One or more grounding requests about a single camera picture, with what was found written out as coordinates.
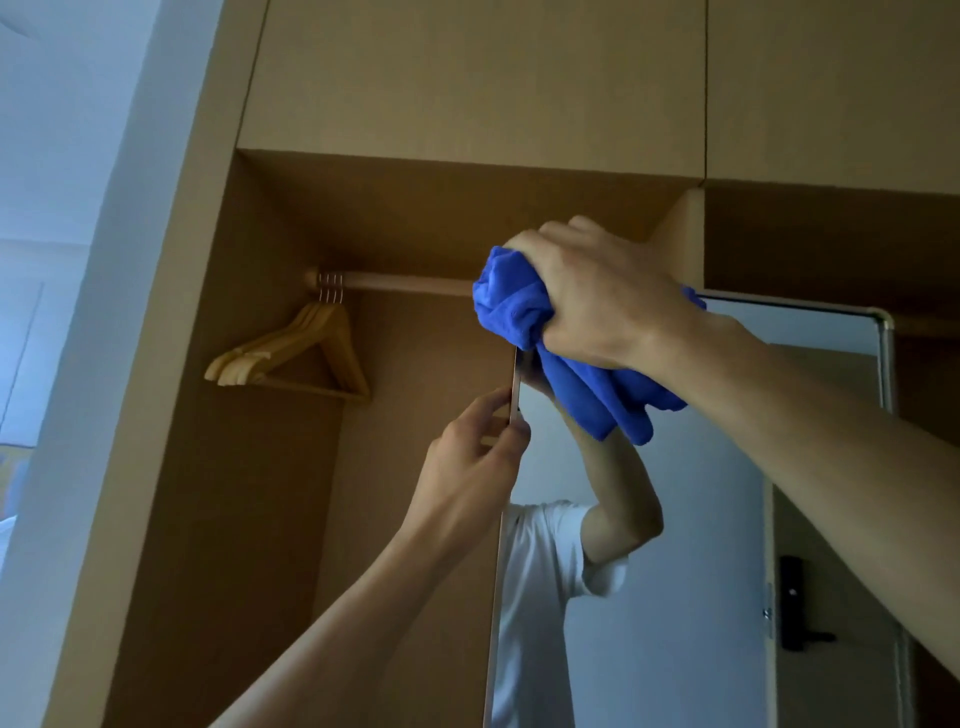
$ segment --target wooden hanger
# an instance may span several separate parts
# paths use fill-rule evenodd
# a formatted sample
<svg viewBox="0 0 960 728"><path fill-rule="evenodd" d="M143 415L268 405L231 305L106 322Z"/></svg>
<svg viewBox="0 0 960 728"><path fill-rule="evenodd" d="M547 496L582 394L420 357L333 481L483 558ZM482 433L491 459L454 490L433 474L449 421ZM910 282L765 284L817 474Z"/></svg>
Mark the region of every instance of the wooden hanger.
<svg viewBox="0 0 960 728"><path fill-rule="evenodd" d="M269 376L269 372L320 346L341 389ZM286 328L261 336L214 359L204 378L220 386L261 386L338 397L344 400L370 399L370 387L350 341L347 310L340 303L309 303Z"/></svg>

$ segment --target white t-shirt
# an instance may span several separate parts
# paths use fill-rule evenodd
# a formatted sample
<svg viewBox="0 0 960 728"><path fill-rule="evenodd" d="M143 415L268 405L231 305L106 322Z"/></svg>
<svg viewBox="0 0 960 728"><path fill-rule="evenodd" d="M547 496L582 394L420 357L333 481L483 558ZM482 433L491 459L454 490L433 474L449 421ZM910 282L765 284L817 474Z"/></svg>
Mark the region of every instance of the white t-shirt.
<svg viewBox="0 0 960 728"><path fill-rule="evenodd" d="M564 615L574 596L609 596L627 559L587 567L580 526L588 506L560 500L507 507L506 567L493 688L493 728L572 728Z"/></svg>

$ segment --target cabinet door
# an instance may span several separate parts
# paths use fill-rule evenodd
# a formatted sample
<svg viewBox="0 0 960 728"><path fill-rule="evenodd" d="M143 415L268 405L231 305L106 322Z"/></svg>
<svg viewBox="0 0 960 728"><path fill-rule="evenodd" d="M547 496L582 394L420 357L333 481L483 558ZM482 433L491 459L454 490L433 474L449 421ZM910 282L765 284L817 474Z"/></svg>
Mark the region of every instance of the cabinet door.
<svg viewBox="0 0 960 728"><path fill-rule="evenodd" d="M710 3L708 177L960 193L960 4Z"/></svg>
<svg viewBox="0 0 960 728"><path fill-rule="evenodd" d="M706 3L274 0L239 146L702 178Z"/></svg>

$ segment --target microfiber cloth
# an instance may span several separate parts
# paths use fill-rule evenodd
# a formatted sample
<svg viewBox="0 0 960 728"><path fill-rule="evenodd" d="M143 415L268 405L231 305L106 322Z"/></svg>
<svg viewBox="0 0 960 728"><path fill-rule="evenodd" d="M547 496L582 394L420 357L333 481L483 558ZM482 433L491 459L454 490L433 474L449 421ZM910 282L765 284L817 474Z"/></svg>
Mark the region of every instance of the microfiber cloth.
<svg viewBox="0 0 960 728"><path fill-rule="evenodd" d="M693 303L707 307L692 288L684 286L683 291ZM654 435L648 404L674 412L686 407L686 402L639 372L601 369L549 352L541 337L553 306L537 271L518 251L493 248L480 280L473 284L473 305L484 328L524 351L537 350L557 400L596 440L605 440L619 425L630 442L645 445Z"/></svg>

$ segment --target door handle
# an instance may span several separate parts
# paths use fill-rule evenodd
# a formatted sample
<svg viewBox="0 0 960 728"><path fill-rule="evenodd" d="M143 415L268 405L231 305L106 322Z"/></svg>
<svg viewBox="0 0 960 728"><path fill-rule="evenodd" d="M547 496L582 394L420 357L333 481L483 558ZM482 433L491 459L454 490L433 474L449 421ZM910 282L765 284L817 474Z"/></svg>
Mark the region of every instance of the door handle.
<svg viewBox="0 0 960 728"><path fill-rule="evenodd" d="M799 556L780 557L780 646L803 652L808 643L835 643L832 632L815 632L806 627L804 560Z"/></svg>

